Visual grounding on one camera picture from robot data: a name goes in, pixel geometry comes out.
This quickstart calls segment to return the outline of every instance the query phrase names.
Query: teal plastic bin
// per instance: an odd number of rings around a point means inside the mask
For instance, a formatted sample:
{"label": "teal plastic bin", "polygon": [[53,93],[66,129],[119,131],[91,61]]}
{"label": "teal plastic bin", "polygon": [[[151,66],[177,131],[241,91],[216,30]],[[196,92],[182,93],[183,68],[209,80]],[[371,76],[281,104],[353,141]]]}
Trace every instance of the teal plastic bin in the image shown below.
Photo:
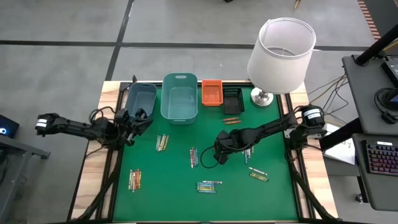
{"label": "teal plastic bin", "polygon": [[192,124],[198,114],[198,79],[192,73],[171,73],[162,85],[162,116],[172,124]]}

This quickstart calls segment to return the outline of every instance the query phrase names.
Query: blue light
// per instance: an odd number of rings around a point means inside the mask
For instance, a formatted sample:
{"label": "blue light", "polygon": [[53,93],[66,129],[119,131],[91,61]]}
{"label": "blue light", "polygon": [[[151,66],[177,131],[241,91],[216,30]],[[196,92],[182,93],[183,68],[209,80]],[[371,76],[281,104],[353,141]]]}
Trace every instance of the blue light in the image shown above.
{"label": "blue light", "polygon": [[0,128],[0,134],[7,134],[7,129]]}

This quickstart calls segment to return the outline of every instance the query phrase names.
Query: computer keyboard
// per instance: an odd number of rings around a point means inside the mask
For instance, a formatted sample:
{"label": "computer keyboard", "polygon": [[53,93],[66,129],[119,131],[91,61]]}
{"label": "computer keyboard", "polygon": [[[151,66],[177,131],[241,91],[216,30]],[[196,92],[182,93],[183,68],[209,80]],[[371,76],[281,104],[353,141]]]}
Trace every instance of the computer keyboard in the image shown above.
{"label": "computer keyboard", "polygon": [[366,141],[368,172],[398,176],[398,145],[390,142]]}

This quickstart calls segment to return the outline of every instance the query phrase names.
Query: concrete floor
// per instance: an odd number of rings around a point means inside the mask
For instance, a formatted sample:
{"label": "concrete floor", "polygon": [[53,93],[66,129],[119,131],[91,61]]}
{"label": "concrete floor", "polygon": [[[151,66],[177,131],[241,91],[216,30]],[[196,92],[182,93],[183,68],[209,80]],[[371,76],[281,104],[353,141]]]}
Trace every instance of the concrete floor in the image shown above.
{"label": "concrete floor", "polygon": [[[115,42],[127,2],[3,0],[0,40]],[[253,44],[266,20],[296,17],[313,26],[317,45],[368,46],[374,42],[356,0],[306,0],[296,11],[293,5],[293,0],[234,0],[229,4],[222,0],[135,0],[123,41]],[[27,219],[28,223],[65,221],[87,141],[64,134],[40,138],[34,130],[36,117],[56,112],[87,121],[88,113],[98,104],[112,52],[112,47],[0,45],[0,114],[21,124],[18,140],[52,152],[48,161],[32,160],[28,183],[11,214],[13,219]],[[246,79],[250,53],[123,47],[112,80],[130,80],[132,75],[140,80],[162,80],[171,72],[192,72],[199,79]],[[305,79],[308,92],[343,75],[341,58],[351,54],[360,52],[314,52]],[[349,106],[335,115],[351,121],[357,115],[349,86],[339,93]],[[318,94],[311,94],[310,100]],[[314,103],[323,106],[326,98]],[[336,99],[330,111],[341,104]],[[381,213],[346,196],[341,186],[349,184],[352,192],[359,192],[354,182],[331,177],[331,184],[341,218],[385,221],[378,219],[381,215],[364,218]]]}

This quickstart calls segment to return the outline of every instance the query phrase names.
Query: lamp base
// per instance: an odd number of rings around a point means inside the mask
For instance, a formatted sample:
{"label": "lamp base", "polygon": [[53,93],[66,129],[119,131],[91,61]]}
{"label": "lamp base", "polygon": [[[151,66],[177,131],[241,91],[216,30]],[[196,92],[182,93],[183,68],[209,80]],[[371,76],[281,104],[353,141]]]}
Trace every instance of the lamp base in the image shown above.
{"label": "lamp base", "polygon": [[256,108],[267,108],[274,100],[272,93],[266,93],[259,88],[254,88],[250,94],[250,102]]}

